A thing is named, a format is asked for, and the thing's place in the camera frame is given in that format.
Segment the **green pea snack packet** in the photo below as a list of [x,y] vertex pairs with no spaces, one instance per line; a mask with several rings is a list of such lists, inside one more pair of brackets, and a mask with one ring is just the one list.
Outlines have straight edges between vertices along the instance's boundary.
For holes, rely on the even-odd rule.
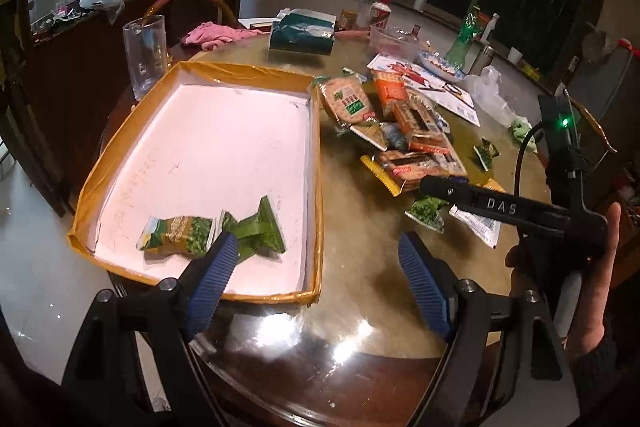
[[215,231],[209,218],[178,216],[151,217],[137,240],[137,250],[150,256],[183,255],[198,259],[207,254]]

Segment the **white silver snack packet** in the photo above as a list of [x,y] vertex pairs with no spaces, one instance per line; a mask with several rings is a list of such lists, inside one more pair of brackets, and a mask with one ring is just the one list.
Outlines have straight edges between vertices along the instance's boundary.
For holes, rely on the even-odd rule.
[[466,225],[486,246],[489,248],[497,247],[500,235],[499,221],[463,211],[456,205],[450,207],[449,214]]

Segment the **small green snack packet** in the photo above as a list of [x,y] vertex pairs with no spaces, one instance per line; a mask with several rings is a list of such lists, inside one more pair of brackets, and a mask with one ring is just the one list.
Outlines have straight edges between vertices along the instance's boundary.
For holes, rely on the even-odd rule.
[[432,196],[417,198],[405,211],[405,216],[418,225],[438,234],[444,233],[445,225],[440,210],[448,206],[448,202]]

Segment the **small dark green packet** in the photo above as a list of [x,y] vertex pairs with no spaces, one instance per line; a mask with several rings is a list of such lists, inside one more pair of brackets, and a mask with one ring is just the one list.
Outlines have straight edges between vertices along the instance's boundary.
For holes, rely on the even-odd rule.
[[494,159],[500,155],[495,144],[485,138],[480,139],[480,144],[474,145],[473,150],[480,163],[480,167],[482,167],[485,172],[488,172],[492,168]]

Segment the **yellow-rimmed white tray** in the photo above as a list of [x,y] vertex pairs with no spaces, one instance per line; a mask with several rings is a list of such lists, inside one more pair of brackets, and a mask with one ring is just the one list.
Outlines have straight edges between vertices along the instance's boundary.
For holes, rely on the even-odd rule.
[[322,284],[319,95],[307,75],[176,64],[115,131],[80,191],[67,239],[99,267],[153,285],[188,259],[137,246],[152,217],[251,215],[268,198],[286,246],[243,261],[224,295],[309,305]]

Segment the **white plastic bag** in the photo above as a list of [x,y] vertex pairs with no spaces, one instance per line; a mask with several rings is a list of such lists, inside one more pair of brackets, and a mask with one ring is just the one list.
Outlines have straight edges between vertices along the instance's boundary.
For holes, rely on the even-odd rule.
[[502,127],[509,128],[516,114],[500,95],[501,75],[494,66],[485,66],[478,75],[467,75],[463,84],[474,103]]

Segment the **brown orange biscuit pack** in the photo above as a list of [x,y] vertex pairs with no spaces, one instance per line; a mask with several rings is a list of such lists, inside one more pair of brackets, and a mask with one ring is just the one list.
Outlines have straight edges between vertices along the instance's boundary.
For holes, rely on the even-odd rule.
[[397,101],[392,113],[410,150],[420,150],[430,154],[449,152],[446,135],[439,129],[421,100],[409,98],[409,100]]

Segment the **printed advertising leaflet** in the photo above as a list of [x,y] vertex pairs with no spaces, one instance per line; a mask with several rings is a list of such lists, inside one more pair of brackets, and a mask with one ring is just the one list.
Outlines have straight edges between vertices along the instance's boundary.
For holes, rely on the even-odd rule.
[[367,64],[371,72],[391,72],[399,75],[411,89],[420,91],[437,105],[449,110],[475,127],[480,127],[480,118],[468,92],[455,84],[442,80],[418,64],[399,57],[376,54]]

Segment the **green plastic bottle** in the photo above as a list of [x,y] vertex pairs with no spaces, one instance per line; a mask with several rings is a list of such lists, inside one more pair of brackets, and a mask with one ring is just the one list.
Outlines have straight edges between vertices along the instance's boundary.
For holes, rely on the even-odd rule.
[[464,67],[466,54],[468,54],[475,37],[480,33],[480,7],[473,5],[469,13],[465,15],[454,44],[445,54],[446,62],[453,68],[461,70]]

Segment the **round rice cracker pack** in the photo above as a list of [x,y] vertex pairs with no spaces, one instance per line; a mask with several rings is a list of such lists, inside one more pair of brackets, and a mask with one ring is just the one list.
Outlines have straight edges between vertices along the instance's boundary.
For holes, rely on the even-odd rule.
[[374,107],[354,75],[318,76],[314,77],[312,85],[318,89],[323,107],[337,129],[378,123]]

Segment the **clear plastic container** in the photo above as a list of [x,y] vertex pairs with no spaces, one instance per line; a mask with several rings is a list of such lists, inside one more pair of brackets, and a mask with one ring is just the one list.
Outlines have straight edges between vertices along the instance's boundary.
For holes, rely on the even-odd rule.
[[413,62],[423,51],[418,38],[395,27],[371,27],[369,48],[376,53],[399,57],[409,62]]

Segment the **pink cloth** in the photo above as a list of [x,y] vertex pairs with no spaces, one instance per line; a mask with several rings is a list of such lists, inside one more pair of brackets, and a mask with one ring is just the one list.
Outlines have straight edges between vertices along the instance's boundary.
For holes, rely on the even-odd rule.
[[259,36],[255,29],[232,28],[205,22],[189,31],[182,39],[183,46],[199,46],[202,51],[213,51],[226,44]]

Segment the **clear glass cup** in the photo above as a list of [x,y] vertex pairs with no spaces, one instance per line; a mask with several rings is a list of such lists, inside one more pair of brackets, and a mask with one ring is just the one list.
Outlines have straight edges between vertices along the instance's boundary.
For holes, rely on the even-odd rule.
[[165,17],[149,15],[122,28],[134,99],[140,102],[168,69]]

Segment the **red white liquor bottle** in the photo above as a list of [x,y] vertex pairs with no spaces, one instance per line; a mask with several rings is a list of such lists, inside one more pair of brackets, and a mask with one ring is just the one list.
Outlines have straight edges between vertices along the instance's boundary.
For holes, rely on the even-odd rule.
[[370,26],[377,28],[385,28],[392,14],[390,0],[378,0],[371,5],[370,9]]

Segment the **teal tissue pack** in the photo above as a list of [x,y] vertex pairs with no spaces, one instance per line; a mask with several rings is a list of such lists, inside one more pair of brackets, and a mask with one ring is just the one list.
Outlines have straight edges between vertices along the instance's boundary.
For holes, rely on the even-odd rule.
[[336,16],[307,9],[283,9],[272,23],[269,49],[329,56]]

